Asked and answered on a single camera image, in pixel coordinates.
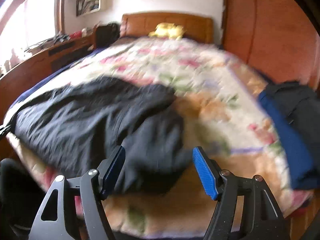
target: bed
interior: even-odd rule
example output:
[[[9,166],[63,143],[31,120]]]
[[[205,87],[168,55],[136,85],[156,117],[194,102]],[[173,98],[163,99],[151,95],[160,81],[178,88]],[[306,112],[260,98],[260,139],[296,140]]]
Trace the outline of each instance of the bed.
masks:
[[[171,41],[144,37],[160,22],[185,26],[186,38]],[[137,86],[151,83],[172,86],[177,94],[176,111],[185,122],[184,146],[202,146],[221,168],[237,176],[262,175],[284,215],[288,216],[313,192],[290,188],[285,152],[271,120],[255,101],[267,83],[237,57],[211,44],[212,26],[212,19],[189,14],[125,14],[118,41],[74,62],[32,90],[29,97],[66,84],[86,83],[100,75],[118,77]],[[75,40],[66,49],[57,46],[54,49],[58,52],[53,55],[53,49],[40,52],[2,77],[1,88],[8,91],[13,81],[17,87],[11,94],[1,94],[1,117],[20,94],[56,70],[52,68],[55,60],[91,45],[98,49],[95,35],[96,31],[85,39]],[[8,134],[7,139],[34,179],[47,190],[59,174],[57,168],[47,166],[13,134]],[[1,142],[1,148],[7,149],[7,156],[14,156],[6,142]],[[205,195],[191,165],[165,195],[112,196],[103,206],[116,231],[148,239],[181,238],[204,235],[215,202]],[[81,216],[79,199],[77,208]],[[234,230],[239,227],[241,210],[240,199]]]

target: plush toy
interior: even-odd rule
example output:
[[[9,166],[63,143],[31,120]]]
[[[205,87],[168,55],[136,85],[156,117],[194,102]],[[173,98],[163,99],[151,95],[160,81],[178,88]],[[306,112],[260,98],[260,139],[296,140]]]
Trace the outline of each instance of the plush toy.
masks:
[[[179,40],[182,38],[185,31],[183,26],[174,25],[173,23],[159,23],[156,27],[156,31],[149,33],[150,37],[168,37],[169,39]]]

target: red object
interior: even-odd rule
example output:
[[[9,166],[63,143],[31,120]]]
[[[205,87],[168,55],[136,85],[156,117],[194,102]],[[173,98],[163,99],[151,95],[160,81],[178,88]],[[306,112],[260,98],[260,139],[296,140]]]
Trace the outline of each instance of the red object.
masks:
[[[293,211],[288,217],[289,218],[300,217],[300,216],[303,216],[306,212],[307,212],[307,207],[303,207],[303,208],[300,207],[295,211]]]
[[[69,35],[70,39],[74,39],[74,38],[81,38],[82,37],[82,31],[77,31],[75,33],[72,33]]]

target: wooden bed frame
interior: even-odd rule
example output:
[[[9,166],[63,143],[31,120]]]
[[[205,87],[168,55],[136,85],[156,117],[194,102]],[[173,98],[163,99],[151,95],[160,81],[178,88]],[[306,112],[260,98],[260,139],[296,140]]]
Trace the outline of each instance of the wooden bed frame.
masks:
[[[289,34],[285,32],[284,37],[278,40],[270,40],[270,38],[263,36],[261,32],[261,27],[266,27],[269,31],[272,31],[270,30],[272,26],[266,24],[265,17],[272,17],[272,11],[274,10],[267,10],[266,12],[269,14],[259,15],[257,6],[264,6],[263,1],[260,2],[260,0],[227,0],[227,6],[227,22],[225,23],[223,43],[226,50],[236,54],[246,63],[265,72],[276,81],[299,79],[303,83],[308,83],[315,90],[319,88],[320,60],[318,58],[320,57],[320,46],[317,43],[319,40],[316,39],[316,33],[310,30],[311,25],[307,25],[303,30],[294,28],[296,32],[300,31],[303,35],[307,35],[307,39],[304,39],[301,35],[299,35],[299,39],[290,39],[291,43],[288,47],[279,52],[277,48],[284,46],[285,38],[290,37],[292,32]],[[304,14],[299,12],[298,15],[299,19],[295,19],[295,23],[308,21],[304,18]],[[156,25],[160,22],[183,25],[187,30],[187,37],[203,43],[213,42],[213,20],[211,18],[172,12],[125,14],[122,18],[120,36],[146,36],[149,32],[154,31]],[[96,30],[95,28],[90,36],[70,40],[39,52],[0,78],[0,119],[3,120],[10,105],[23,92],[32,88],[59,68],[84,56],[90,46],[93,45],[96,49]],[[314,35],[314,39],[310,41],[308,38],[312,35]],[[302,47],[312,48],[311,52],[306,49],[300,51]],[[298,60],[292,58],[293,51],[297,52]],[[288,63],[283,65],[282,58],[288,60],[292,66],[288,68]],[[301,62],[304,60],[307,62],[307,67],[305,67],[306,64],[301,67]],[[0,141],[0,160],[7,157],[18,159],[9,143],[2,140]],[[316,195],[317,197],[304,216],[290,220],[292,239],[300,238],[303,230],[310,224],[319,209],[320,193],[316,193]]]

